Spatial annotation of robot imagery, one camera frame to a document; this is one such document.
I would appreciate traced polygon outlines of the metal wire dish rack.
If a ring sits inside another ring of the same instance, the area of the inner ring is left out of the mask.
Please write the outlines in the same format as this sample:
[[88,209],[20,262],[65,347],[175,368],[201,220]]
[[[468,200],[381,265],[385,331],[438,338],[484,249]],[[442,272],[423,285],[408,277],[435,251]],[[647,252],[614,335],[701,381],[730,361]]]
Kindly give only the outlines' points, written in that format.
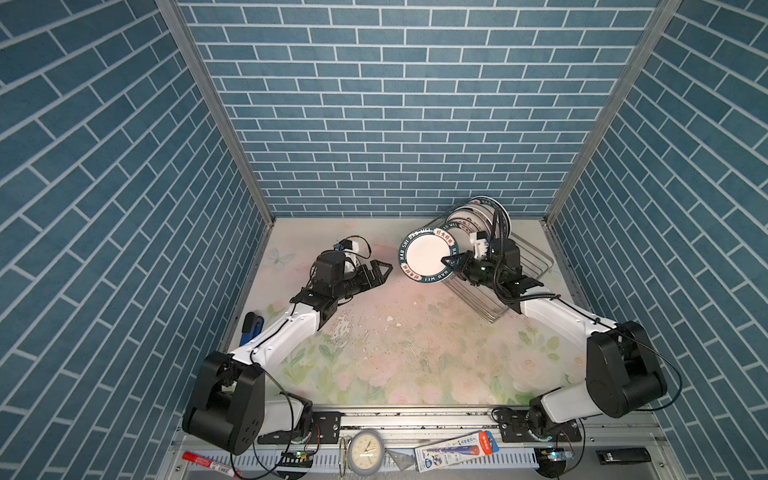
[[512,234],[501,203],[475,196],[448,208],[405,236],[398,249],[402,272],[420,284],[447,283],[460,299],[493,323],[525,302],[556,297],[529,276],[523,252],[533,245]]

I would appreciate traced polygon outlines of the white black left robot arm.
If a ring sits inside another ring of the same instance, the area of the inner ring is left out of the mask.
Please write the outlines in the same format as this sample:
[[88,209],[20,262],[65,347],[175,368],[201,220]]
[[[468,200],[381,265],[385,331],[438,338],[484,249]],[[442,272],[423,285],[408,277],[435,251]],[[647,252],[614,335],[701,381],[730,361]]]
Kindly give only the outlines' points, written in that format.
[[258,440],[290,444],[313,435],[313,403],[279,387],[280,400],[266,398],[277,367],[355,296],[384,285],[393,266],[361,262],[350,251],[328,250],[314,261],[307,284],[290,306],[258,336],[238,348],[214,351],[202,362],[182,430],[232,455]]

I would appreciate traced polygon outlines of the green rim plate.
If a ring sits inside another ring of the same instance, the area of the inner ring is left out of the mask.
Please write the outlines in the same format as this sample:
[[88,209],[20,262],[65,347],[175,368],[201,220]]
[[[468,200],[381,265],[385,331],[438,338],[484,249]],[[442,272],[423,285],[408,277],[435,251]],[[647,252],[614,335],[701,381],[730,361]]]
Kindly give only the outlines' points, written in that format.
[[452,275],[442,259],[458,253],[458,243],[446,230],[421,228],[409,233],[398,249],[402,272],[421,284],[435,284]]
[[448,215],[448,222],[456,223],[466,234],[490,231],[487,219],[473,208],[462,206]]

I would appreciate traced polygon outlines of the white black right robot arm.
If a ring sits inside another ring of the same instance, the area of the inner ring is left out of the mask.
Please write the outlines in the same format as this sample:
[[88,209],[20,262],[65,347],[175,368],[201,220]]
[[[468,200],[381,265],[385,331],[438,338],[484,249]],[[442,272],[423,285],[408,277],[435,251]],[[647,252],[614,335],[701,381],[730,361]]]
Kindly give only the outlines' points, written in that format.
[[638,323],[617,323],[577,307],[525,275],[514,241],[497,238],[474,243],[474,251],[441,258],[463,281],[491,289],[510,309],[556,330],[585,353],[585,373],[529,402],[526,423],[531,437],[548,441],[577,419],[620,418],[668,392],[660,362]]

